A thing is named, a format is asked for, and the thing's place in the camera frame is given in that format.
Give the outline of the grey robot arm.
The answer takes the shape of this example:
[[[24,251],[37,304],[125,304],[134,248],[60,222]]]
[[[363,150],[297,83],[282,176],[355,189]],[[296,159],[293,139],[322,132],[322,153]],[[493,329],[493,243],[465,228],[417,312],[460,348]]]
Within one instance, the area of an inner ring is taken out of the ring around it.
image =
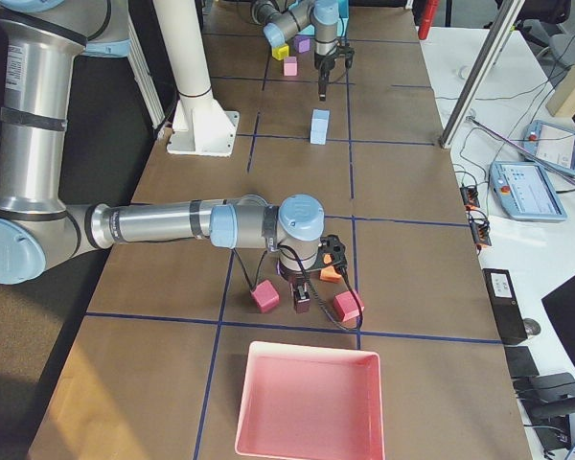
[[[0,103],[8,39],[0,26]],[[60,171],[59,196],[73,205],[127,205],[133,199],[151,145],[169,132],[152,127],[140,85],[123,57],[77,57]],[[108,253],[94,251],[60,264],[32,281],[0,285],[0,317],[65,318],[89,302]]]
[[[263,26],[264,36],[272,48],[285,45],[308,26],[313,27],[318,96],[321,102],[325,102],[336,61],[343,58],[345,69],[349,70],[355,54],[347,41],[341,41],[346,27],[341,21],[339,2],[297,1],[281,7],[278,1],[253,1],[250,13],[253,21]]]

